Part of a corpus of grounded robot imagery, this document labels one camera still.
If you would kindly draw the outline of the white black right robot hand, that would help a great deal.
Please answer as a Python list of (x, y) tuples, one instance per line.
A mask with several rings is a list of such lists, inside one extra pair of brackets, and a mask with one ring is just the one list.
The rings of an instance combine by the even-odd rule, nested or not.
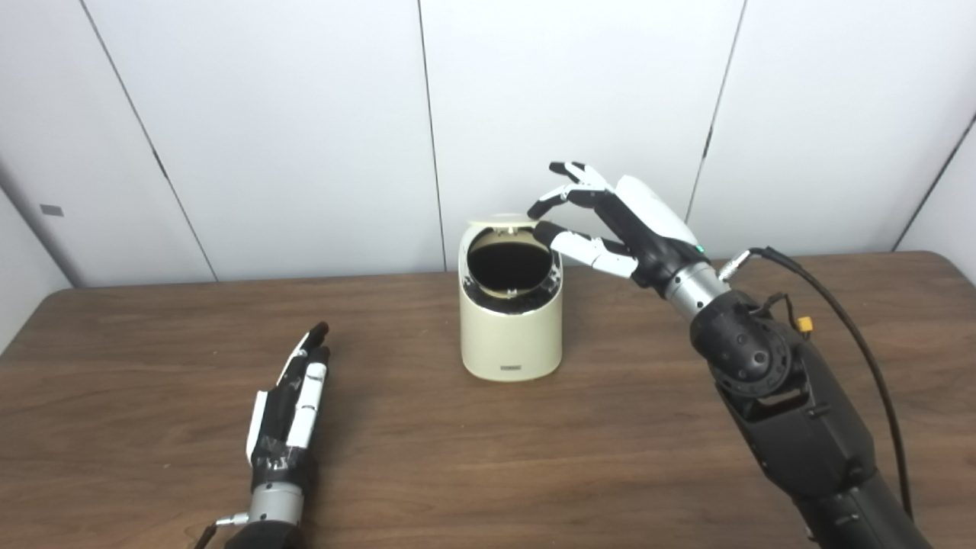
[[(687, 223), (638, 178), (624, 176), (610, 185), (595, 168), (578, 161), (554, 161), (548, 169), (569, 178), (569, 183), (544, 194), (528, 209), (528, 218), (535, 222), (533, 237), (544, 246), (593, 270), (630, 278), (661, 297), (680, 271), (707, 261)], [(617, 239), (600, 239), (544, 221), (544, 215), (564, 203), (595, 212)]]

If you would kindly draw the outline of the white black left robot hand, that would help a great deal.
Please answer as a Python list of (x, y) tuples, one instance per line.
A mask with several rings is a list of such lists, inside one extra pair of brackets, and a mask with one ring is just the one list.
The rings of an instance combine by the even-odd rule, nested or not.
[(329, 373), (329, 330), (324, 321), (310, 328), (286, 358), (278, 382), (255, 396), (246, 441), (251, 491), (276, 483), (308, 491), (315, 483), (311, 442)]

